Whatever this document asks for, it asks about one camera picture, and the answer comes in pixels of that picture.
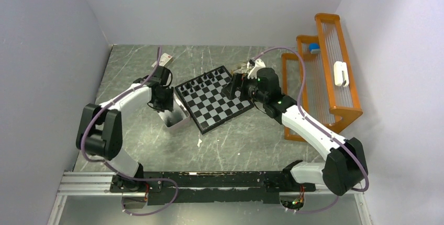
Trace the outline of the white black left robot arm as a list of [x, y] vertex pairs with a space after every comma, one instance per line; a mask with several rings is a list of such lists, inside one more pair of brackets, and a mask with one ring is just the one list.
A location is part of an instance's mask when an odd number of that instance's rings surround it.
[[83, 108], [76, 147], [90, 162], [101, 162], [124, 177], [131, 191], [145, 184], [143, 166], [123, 148], [123, 120], [141, 105], [156, 112], [173, 110], [173, 75], [170, 69], [156, 66], [151, 74], [135, 80], [126, 90], [99, 105]]

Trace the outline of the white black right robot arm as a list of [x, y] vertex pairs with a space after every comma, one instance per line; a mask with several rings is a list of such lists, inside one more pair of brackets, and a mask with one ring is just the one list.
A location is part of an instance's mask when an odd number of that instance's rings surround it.
[[229, 99], [260, 102], [266, 115], [295, 131], [322, 156], [323, 163], [300, 161], [287, 166], [282, 177], [286, 189], [296, 190], [305, 183], [322, 184], [337, 196], [349, 190], [368, 190], [362, 143], [331, 131], [310, 116], [295, 99], [282, 92], [274, 69], [260, 69], [254, 78], [235, 73], [222, 93]]

